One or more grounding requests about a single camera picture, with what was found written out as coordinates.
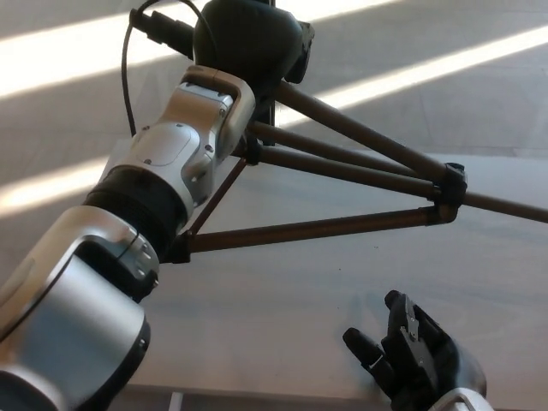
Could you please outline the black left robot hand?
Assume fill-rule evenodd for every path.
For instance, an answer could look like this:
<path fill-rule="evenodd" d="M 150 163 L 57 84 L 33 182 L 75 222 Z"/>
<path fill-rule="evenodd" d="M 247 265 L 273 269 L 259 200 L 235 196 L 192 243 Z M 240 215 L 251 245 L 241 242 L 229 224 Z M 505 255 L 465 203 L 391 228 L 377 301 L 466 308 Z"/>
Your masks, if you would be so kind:
<path fill-rule="evenodd" d="M 194 27 L 194 63 L 244 80 L 256 98 L 303 81 L 313 26 L 260 1 L 210 1 Z"/>

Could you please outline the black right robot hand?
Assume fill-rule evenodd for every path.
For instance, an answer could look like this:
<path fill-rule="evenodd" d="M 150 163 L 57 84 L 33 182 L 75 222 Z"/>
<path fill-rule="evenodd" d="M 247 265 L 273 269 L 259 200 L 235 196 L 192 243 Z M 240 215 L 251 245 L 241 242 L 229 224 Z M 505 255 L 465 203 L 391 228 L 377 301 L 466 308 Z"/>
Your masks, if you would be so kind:
<path fill-rule="evenodd" d="M 354 327 L 348 350 L 390 399 L 393 410 L 491 410 L 479 362 L 408 295 L 391 290 L 380 343 Z"/>

